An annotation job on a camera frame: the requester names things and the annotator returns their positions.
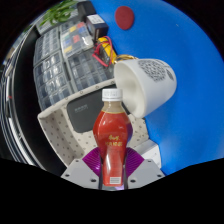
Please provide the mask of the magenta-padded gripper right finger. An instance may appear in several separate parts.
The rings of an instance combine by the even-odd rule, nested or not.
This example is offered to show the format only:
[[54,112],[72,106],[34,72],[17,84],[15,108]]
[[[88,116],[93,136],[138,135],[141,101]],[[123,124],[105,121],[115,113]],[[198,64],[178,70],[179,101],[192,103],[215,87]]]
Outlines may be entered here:
[[152,159],[144,159],[134,149],[127,149],[124,189],[141,188],[163,177]]

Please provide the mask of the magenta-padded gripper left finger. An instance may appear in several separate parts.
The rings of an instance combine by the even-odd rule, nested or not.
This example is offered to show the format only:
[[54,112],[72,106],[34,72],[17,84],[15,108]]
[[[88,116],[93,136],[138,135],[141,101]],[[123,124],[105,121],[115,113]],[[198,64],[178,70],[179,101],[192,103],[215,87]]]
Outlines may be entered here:
[[74,159],[61,177],[81,187],[99,190],[102,187],[99,150],[94,148],[82,159]]

